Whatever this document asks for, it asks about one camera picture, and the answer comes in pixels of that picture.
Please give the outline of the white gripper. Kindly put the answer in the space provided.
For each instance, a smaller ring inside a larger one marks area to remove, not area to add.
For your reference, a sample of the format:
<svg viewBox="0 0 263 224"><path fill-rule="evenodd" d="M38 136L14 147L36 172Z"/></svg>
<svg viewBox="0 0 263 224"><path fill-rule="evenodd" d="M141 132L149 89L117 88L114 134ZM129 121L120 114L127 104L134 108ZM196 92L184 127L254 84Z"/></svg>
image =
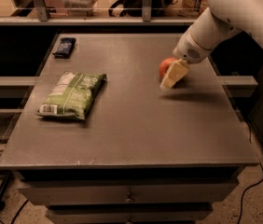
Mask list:
<svg viewBox="0 0 263 224"><path fill-rule="evenodd" d="M210 36L206 33L200 33L190 26L181 35L173 50L173 55L180 60L175 59L169 66L165 76L161 78L159 87L162 90L172 88L188 73L188 63L200 63L211 53L214 46L214 42Z"/></svg>

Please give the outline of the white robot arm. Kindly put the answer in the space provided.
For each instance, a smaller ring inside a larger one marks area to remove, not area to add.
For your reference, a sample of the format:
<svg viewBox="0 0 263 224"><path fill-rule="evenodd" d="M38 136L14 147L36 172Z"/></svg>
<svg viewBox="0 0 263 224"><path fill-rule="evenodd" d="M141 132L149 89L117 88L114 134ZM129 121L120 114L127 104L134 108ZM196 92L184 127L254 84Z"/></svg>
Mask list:
<svg viewBox="0 0 263 224"><path fill-rule="evenodd" d="M208 7L180 37L160 87L168 90L193 63L200 63L221 42L239 32L249 34L263 49L263 0L207 0Z"/></svg>

